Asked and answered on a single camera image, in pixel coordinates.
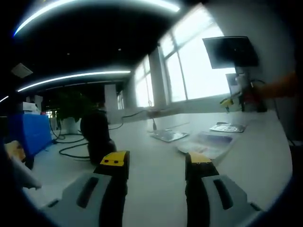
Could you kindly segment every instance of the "led light strip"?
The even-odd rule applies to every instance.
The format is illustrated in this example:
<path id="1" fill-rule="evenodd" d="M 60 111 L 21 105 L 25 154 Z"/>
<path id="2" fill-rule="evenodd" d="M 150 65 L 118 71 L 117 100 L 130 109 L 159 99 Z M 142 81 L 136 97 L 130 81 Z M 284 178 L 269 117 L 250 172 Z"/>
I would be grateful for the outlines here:
<path id="1" fill-rule="evenodd" d="M 26 87 L 23 87 L 23 88 L 19 89 L 18 92 L 24 91 L 28 88 L 35 87 L 35 86 L 40 85 L 40 84 L 45 84 L 45 83 L 49 83 L 49 82 L 53 82 L 53 81 L 61 80 L 61 79 L 69 79 L 69 78 L 74 78 L 74 77 L 84 77 L 84 76 L 93 76 L 93 75 L 104 75 L 104 74 L 129 74 L 129 73 L 130 73 L 129 70 L 125 70 L 125 71 L 104 71 L 104 72 L 88 72 L 88 73 L 75 74 L 75 75 L 70 75 L 70 76 L 65 76 L 65 77 L 57 77 L 57 78 L 54 78 L 54 79 L 44 80 L 44 81 L 41 81 L 41 82 L 38 82 L 38 83 L 31 84 L 31 85 L 26 86 Z M 0 103 L 2 101 L 4 101 L 5 99 L 7 99 L 7 98 L 8 98 L 8 96 L 1 99 Z"/>
<path id="2" fill-rule="evenodd" d="M 28 19 L 26 19 L 15 31 L 14 36 L 22 29 L 24 28 L 28 23 L 30 23 L 32 20 L 36 19 L 38 16 L 46 13 L 47 11 L 50 11 L 51 9 L 54 9 L 58 6 L 62 6 L 66 3 L 70 3 L 76 0 L 58 0 L 54 3 L 49 4 L 48 6 L 40 9 L 39 11 L 37 11 L 36 13 L 34 13 L 33 15 L 31 15 Z M 147 2 L 149 4 L 153 4 L 153 5 L 157 5 L 163 8 L 166 8 L 170 11 L 173 12 L 178 12 L 180 10 L 180 8 L 172 3 L 163 1 L 163 0 L 136 0 L 136 1 L 143 1 L 143 2 Z"/>

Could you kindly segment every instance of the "computer monitor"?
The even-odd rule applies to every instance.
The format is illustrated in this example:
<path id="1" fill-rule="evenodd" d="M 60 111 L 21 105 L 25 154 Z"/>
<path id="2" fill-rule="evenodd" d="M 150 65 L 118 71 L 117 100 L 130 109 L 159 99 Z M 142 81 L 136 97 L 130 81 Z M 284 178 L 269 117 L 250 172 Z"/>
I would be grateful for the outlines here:
<path id="1" fill-rule="evenodd" d="M 213 69 L 258 66 L 258 57 L 245 36 L 203 39 Z"/>

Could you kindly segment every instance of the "blue container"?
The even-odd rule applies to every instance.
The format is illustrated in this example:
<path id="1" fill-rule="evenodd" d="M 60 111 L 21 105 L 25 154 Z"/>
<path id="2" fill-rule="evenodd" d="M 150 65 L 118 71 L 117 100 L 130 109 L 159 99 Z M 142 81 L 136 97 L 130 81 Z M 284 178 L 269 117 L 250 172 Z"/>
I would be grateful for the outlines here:
<path id="1" fill-rule="evenodd" d="M 46 115 L 16 114 L 9 116 L 9 136 L 23 146 L 26 156 L 33 157 L 52 143 Z"/>

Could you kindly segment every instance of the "potted plant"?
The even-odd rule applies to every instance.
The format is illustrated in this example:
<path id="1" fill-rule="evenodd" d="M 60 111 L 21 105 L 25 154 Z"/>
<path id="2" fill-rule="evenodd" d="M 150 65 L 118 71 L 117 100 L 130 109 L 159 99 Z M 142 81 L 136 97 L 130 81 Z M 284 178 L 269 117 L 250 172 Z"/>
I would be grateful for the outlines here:
<path id="1" fill-rule="evenodd" d="M 62 125 L 69 134 L 79 133 L 77 122 L 87 112 L 93 109 L 93 103 L 78 91 L 68 91 L 58 94 L 57 119 L 62 121 Z"/>

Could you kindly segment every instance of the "white desk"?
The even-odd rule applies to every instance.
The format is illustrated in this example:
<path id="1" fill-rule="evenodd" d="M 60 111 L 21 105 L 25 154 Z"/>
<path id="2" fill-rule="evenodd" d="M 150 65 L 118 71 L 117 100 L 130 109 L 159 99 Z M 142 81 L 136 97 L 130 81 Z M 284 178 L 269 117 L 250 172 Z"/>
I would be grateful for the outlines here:
<path id="1" fill-rule="evenodd" d="M 288 142 L 273 111 L 262 114 L 178 114 L 155 121 L 158 129 L 188 122 L 175 129 L 191 135 L 208 131 L 217 122 L 249 122 L 245 132 L 227 155 L 216 163 L 216 167 L 220 174 L 228 175 L 247 193 L 249 201 L 264 210 L 271 207 L 291 178 L 292 161 Z M 120 129 L 110 131 L 118 150 L 130 150 L 124 227 L 185 227 L 185 157 L 175 148 L 180 140 L 172 143 L 156 140 L 148 135 L 150 128 L 151 120 L 147 120 L 126 123 Z M 40 178 L 45 172 L 48 174 L 47 179 L 43 180 L 43 177 L 42 183 L 50 187 L 55 184 L 63 189 L 78 175 L 92 171 L 87 162 L 74 161 L 57 154 L 59 149 L 67 146 L 54 145 L 48 149 L 50 152 L 37 156 L 34 172 Z M 79 147 L 67 152 L 86 155 L 87 149 Z"/>

